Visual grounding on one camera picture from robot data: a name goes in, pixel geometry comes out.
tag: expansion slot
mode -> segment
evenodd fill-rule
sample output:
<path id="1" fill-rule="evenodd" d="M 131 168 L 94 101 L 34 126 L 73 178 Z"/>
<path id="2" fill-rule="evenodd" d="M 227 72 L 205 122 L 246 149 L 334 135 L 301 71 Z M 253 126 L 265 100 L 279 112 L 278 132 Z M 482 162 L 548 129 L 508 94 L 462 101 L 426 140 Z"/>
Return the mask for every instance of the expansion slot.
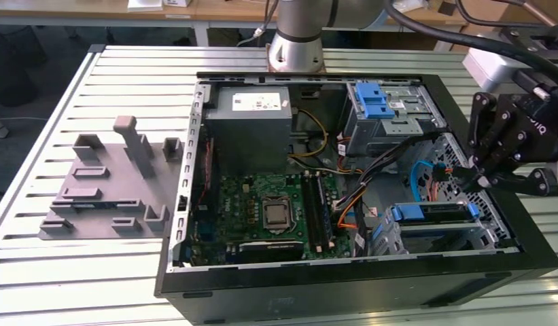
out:
<path id="1" fill-rule="evenodd" d="M 321 253 L 334 247 L 330 212 L 321 175 L 305 175 L 301 183 L 309 245 L 313 251 Z"/>

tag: blue drive bracket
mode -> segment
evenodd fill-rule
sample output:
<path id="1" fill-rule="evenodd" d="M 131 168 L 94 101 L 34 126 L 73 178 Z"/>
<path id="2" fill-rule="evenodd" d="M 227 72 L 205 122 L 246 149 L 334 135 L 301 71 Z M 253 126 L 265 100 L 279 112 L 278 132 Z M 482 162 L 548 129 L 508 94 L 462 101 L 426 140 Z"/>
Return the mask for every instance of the blue drive bracket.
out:
<path id="1" fill-rule="evenodd" d="M 363 105 L 367 119 L 393 119 L 394 110 L 388 106 L 388 95 L 377 83 L 357 83 L 355 95 Z"/>

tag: metal workbench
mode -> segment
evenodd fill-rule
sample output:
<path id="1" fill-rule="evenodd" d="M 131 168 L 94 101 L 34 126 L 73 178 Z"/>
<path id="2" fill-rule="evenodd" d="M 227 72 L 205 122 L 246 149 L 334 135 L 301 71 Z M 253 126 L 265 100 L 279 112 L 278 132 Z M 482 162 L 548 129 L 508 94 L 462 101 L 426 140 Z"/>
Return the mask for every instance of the metal workbench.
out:
<path id="1" fill-rule="evenodd" d="M 330 72 L 440 75 L 469 113 L 478 87 L 461 54 L 327 50 L 325 57 Z M 154 297 L 161 239 L 42 241 L 37 234 L 71 167 L 78 134 L 95 132 L 103 142 L 122 142 L 113 132 L 114 117 L 135 115 L 150 141 L 185 139 L 198 71 L 265 71 L 265 52 L 110 46 L 87 54 L 0 204 L 0 325 L 189 325 L 169 302 Z M 558 252 L 558 197 L 524 197 L 522 202 Z M 265 325 L 400 322 L 558 325 L 558 271 L 461 307 Z"/>

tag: yellow wire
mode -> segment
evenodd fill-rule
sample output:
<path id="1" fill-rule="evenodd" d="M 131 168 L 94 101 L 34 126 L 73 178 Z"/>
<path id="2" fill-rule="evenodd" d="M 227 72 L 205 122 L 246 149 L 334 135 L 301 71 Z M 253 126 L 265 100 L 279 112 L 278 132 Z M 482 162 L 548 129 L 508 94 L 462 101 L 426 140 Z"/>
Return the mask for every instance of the yellow wire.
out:
<path id="1" fill-rule="evenodd" d="M 315 151 L 313 151 L 310 153 L 303 153 L 303 154 L 290 154 L 289 155 L 290 158 L 309 158 L 310 156 L 314 156 L 314 155 L 319 154 L 323 151 L 325 147 L 327 146 L 327 131 L 326 131 L 326 129 L 325 129 L 321 121 L 317 119 L 317 117 L 309 111 L 306 111 L 303 109 L 299 109 L 299 111 L 301 112 L 305 112 L 309 115 L 309 117 L 313 119 L 313 121 L 317 123 L 317 125 L 322 129 L 322 132 L 323 132 L 323 143 L 322 143 L 322 146 L 319 147 L 318 150 L 315 150 Z"/>

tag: wooden table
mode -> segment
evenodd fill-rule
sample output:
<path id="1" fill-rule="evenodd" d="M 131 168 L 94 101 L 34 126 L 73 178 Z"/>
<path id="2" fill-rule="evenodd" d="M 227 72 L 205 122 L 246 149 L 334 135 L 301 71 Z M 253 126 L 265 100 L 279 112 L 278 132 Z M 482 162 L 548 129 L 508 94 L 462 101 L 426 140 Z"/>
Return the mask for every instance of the wooden table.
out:
<path id="1" fill-rule="evenodd" d="M 170 7 L 159 12 L 127 12 L 127 0 L 0 0 L 0 24 L 61 26 L 191 27 L 199 46 L 209 46 L 210 28 L 253 28 L 261 25 L 263 0 L 194 0 L 189 7 Z M 460 32 L 466 21 L 457 13 L 445 16 L 426 9 L 409 16 L 444 30 Z M 388 19 L 365 31 L 398 31 Z M 446 50 L 438 42 L 437 50 Z"/>

